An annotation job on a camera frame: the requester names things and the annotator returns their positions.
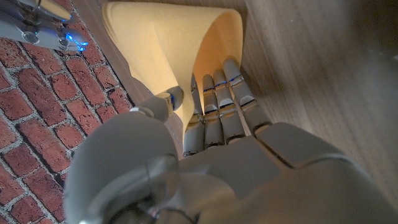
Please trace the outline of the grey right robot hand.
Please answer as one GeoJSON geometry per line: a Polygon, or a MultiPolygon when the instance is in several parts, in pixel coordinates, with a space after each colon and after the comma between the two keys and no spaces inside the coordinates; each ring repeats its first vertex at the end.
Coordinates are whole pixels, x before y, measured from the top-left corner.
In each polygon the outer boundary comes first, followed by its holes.
{"type": "Polygon", "coordinates": [[[74,18],[53,0],[1,0],[1,37],[54,50],[82,52],[88,46],[77,30],[62,26],[74,18]]]}

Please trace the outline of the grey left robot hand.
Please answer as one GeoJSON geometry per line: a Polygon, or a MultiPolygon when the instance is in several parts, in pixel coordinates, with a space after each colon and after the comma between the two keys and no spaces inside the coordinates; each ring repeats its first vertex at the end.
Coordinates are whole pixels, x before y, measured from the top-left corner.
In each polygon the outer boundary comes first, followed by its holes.
{"type": "Polygon", "coordinates": [[[173,87],[116,115],[78,148],[65,183],[69,223],[396,223],[397,210],[340,150],[272,123],[234,60],[191,83],[179,159],[165,122],[173,87]]]}

